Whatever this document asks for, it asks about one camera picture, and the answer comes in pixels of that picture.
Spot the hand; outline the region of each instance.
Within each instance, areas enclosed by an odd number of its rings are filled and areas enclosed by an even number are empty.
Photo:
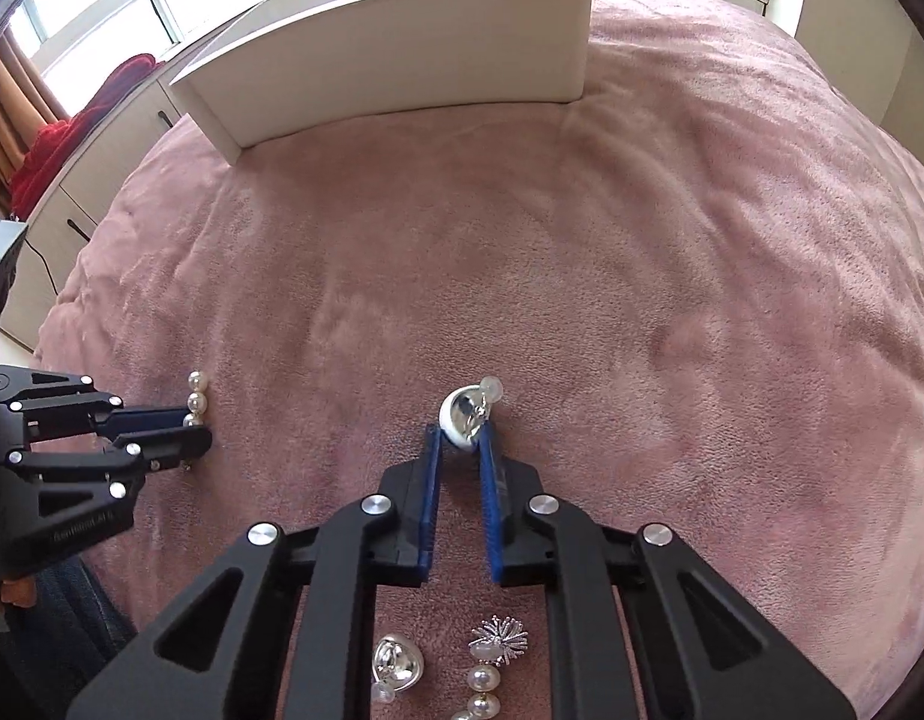
[[[20,579],[2,583],[2,588],[0,589],[0,634],[9,632],[9,624],[5,619],[5,604],[31,608],[35,603],[36,581],[34,579]]]

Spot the silver earring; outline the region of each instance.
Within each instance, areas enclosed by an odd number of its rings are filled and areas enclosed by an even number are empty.
[[[493,691],[502,684],[499,666],[511,664],[528,650],[528,633],[523,624],[513,617],[483,620],[472,633],[475,641],[469,644],[469,653],[477,661],[469,669],[466,683],[475,694],[462,712],[452,720],[491,720],[502,711],[502,703]]]
[[[425,658],[414,643],[398,634],[386,634],[372,654],[372,700],[391,704],[396,694],[415,685],[425,672]]]
[[[502,400],[502,382],[496,376],[486,376],[478,384],[461,386],[442,401],[439,427],[459,449],[475,452],[478,431],[499,400]]]

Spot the curtain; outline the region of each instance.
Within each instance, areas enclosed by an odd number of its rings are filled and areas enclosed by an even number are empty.
[[[6,214],[11,205],[9,179],[22,166],[38,131],[67,118],[12,30],[6,29],[0,37],[0,207]]]

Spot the cabinet handle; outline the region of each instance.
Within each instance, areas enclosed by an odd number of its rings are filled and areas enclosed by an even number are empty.
[[[76,224],[76,223],[75,223],[74,221],[72,221],[70,218],[67,218],[67,219],[65,220],[65,223],[66,223],[69,227],[71,227],[73,230],[75,230],[78,234],[80,234],[84,239],[86,239],[86,243],[89,242],[89,236],[86,235],[86,234],[82,231],[82,228],[79,227],[78,224]]]

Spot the wall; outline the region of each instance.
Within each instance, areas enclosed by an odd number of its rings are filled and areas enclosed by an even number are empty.
[[[833,86],[873,122],[881,122],[912,31],[897,0],[804,0],[795,36]]]
[[[924,165],[924,40],[918,31],[913,31],[899,85],[882,124]]]

